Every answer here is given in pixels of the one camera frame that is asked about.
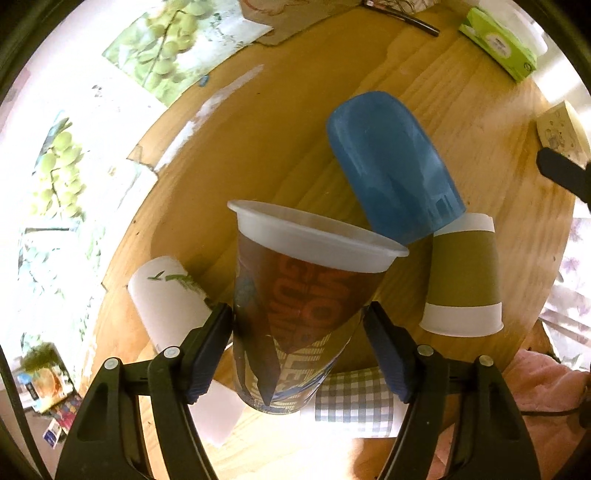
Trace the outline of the grey checkered paper cup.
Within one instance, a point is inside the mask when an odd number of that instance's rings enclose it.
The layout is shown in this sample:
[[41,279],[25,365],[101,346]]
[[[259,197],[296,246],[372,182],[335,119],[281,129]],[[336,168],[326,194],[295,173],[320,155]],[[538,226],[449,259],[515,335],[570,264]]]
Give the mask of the grey checkered paper cup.
[[379,367],[329,374],[304,413],[353,438],[395,438],[408,405],[390,390]]

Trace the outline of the white cup with leaf print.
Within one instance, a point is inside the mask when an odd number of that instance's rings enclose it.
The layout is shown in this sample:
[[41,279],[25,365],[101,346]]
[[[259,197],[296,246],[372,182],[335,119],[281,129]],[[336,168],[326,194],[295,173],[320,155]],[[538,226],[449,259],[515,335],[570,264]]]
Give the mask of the white cup with leaf print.
[[201,327],[211,315],[204,290],[170,256],[139,267],[127,291],[157,353],[179,346],[190,330]]

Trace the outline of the blue plastic cup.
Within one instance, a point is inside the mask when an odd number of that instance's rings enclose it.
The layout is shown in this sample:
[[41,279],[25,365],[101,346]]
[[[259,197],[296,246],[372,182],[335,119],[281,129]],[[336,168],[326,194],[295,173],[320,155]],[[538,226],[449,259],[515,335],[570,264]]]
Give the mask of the blue plastic cup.
[[412,112],[384,91],[332,112],[329,145],[370,227],[405,246],[460,218],[466,206],[433,142]]

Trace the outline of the black pen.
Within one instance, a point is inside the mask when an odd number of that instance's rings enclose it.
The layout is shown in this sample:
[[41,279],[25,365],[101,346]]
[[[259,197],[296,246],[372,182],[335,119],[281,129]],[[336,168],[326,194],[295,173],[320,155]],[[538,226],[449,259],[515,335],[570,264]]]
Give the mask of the black pen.
[[392,16],[400,21],[405,22],[408,25],[411,25],[413,27],[416,27],[416,28],[422,30],[425,33],[428,33],[431,36],[438,37],[440,35],[440,30],[438,28],[436,28],[436,27],[434,27],[434,26],[432,26],[420,19],[417,19],[416,17],[414,17],[404,11],[397,10],[394,7],[389,6],[385,3],[380,3],[378,1],[365,0],[362,2],[362,6],[365,8],[368,8],[372,11]]

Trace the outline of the cream patterned mug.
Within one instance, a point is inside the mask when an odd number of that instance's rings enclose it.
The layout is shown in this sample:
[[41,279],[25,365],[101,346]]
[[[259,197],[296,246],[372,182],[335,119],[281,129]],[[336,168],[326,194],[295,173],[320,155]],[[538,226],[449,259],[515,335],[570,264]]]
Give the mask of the cream patterned mug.
[[538,136],[543,147],[585,167],[590,160],[590,144],[580,118],[567,101],[556,104],[536,119]]

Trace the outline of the brown sleeved paper cup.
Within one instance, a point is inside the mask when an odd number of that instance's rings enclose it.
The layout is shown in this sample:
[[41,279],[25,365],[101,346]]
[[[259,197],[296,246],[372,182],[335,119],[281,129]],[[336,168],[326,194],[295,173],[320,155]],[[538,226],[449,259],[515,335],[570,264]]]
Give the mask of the brown sleeved paper cup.
[[485,337],[503,329],[502,310],[494,220],[466,213],[434,233],[420,326],[438,335]]

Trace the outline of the plain white paper cup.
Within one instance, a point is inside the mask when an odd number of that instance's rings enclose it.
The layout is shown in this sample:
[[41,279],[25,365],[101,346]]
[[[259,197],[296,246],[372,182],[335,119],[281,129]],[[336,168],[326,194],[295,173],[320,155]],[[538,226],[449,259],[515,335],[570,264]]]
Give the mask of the plain white paper cup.
[[188,406],[192,421],[202,443],[216,448],[228,440],[242,416],[245,403],[230,388],[213,380],[208,391]]

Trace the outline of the green tissue box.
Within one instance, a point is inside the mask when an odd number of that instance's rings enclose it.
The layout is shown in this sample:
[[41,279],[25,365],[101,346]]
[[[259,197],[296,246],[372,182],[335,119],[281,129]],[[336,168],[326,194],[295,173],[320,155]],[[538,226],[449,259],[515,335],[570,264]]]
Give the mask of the green tissue box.
[[537,70],[537,56],[479,7],[469,10],[459,31],[491,56],[517,83]]

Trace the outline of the yellow pen holder can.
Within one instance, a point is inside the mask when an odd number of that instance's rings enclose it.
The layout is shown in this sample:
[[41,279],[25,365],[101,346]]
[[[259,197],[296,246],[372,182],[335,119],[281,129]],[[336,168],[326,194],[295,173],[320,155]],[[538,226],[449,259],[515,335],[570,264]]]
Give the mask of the yellow pen holder can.
[[74,385],[56,347],[42,343],[22,360],[15,374],[25,408],[44,413],[74,392]]

